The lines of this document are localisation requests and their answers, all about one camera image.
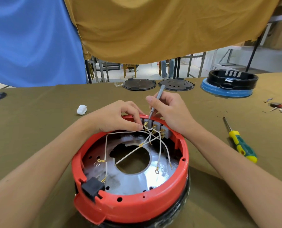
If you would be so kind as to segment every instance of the screwdriver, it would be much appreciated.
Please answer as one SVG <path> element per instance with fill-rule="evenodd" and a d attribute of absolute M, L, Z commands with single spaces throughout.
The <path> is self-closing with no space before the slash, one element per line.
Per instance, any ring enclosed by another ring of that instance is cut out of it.
<path fill-rule="evenodd" d="M 236 149 L 239 153 L 241 153 L 244 157 L 249 159 L 250 161 L 257 163 L 257 155 L 255 154 L 254 150 L 245 143 L 245 141 L 241 138 L 239 132 L 237 130 L 232 130 L 232 128 L 229 126 L 229 124 L 226 121 L 226 118 L 223 117 L 223 120 L 226 124 L 226 127 L 229 129 L 228 135 L 230 138 L 233 139 Z"/>
<path fill-rule="evenodd" d="M 157 99 L 158 99 L 158 100 L 160 99 L 160 97 L 161 97 L 161 95 L 162 95 L 164 89 L 165 89 L 165 85 L 161 85 L 161 88 L 160 88 L 160 90 L 159 90 L 159 92 L 158 92 L 158 95 L 157 95 Z M 152 107 L 152 110 L 150 111 L 148 120 L 151 119 L 152 114 L 154 113 L 154 110 L 155 110 L 154 107 Z"/>

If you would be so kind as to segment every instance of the hand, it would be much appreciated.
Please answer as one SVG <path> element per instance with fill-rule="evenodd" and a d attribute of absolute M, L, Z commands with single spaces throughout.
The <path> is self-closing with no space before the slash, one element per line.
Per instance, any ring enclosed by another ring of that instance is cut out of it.
<path fill-rule="evenodd" d="M 150 109 L 154 107 L 153 116 L 164 117 L 167 125 L 183 136 L 187 136 L 190 127 L 196 122 L 188 111 L 184 101 L 179 94 L 163 92 L 160 100 L 154 96 L 147 96 Z"/>
<path fill-rule="evenodd" d="M 122 118 L 121 113 L 131 114 L 135 122 Z M 91 121 L 95 132 L 109 132 L 113 130 L 139 131 L 143 129 L 140 114 L 144 114 L 132 101 L 116 101 L 90 114 L 85 115 Z"/>

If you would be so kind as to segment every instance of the black pole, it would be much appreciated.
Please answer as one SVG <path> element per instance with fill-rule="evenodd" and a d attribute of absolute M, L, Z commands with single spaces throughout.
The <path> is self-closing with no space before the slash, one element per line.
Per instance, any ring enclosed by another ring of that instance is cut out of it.
<path fill-rule="evenodd" d="M 245 72 L 248 72 L 248 70 L 249 70 L 249 68 L 250 68 L 250 66 L 251 66 L 253 57 L 254 57 L 254 55 L 255 55 L 255 52 L 256 52 L 256 50 L 257 50 L 258 45 L 259 45 L 260 42 L 261 42 L 261 38 L 262 38 L 263 34 L 264 34 L 264 31 L 263 31 L 263 32 L 260 34 L 260 36 L 257 38 L 257 41 L 256 41 L 256 43 L 255 43 L 255 45 L 254 45 L 253 52 L 252 52 L 252 55 L 251 55 L 251 57 L 250 57 L 250 60 L 248 61 L 248 65 L 247 65 L 247 67 L 246 67 L 246 69 L 245 69 Z"/>
<path fill-rule="evenodd" d="M 177 77 L 179 77 L 179 71 L 180 71 L 180 62 L 181 62 L 181 57 L 178 57 L 178 68 L 177 68 Z"/>
<path fill-rule="evenodd" d="M 176 71 L 177 71 L 177 63 L 178 63 L 178 58 L 175 58 L 175 66 L 174 66 L 174 75 L 173 78 L 176 78 Z"/>
<path fill-rule="evenodd" d="M 88 77 L 88 81 L 89 83 L 91 84 L 91 76 L 90 76 L 90 71 L 89 71 L 89 63 L 87 60 L 84 60 L 85 61 L 85 66 L 86 66 L 86 72 L 87 72 L 87 77 Z"/>

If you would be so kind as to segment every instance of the blue curtain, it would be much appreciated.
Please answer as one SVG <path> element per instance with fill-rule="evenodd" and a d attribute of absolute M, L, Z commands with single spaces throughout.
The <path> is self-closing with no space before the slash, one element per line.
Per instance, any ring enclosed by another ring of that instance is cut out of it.
<path fill-rule="evenodd" d="M 0 0 L 0 83 L 86 83 L 81 41 L 63 0 Z"/>

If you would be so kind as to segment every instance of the jeans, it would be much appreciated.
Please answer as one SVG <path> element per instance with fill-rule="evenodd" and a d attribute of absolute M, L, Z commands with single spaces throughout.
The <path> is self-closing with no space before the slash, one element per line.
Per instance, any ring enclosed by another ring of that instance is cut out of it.
<path fill-rule="evenodd" d="M 175 59 L 169 60 L 169 74 L 168 78 L 173 78 L 174 76 L 174 69 L 175 69 Z M 162 78 L 167 77 L 166 73 L 166 61 L 161 61 L 161 70 L 162 70 Z"/>

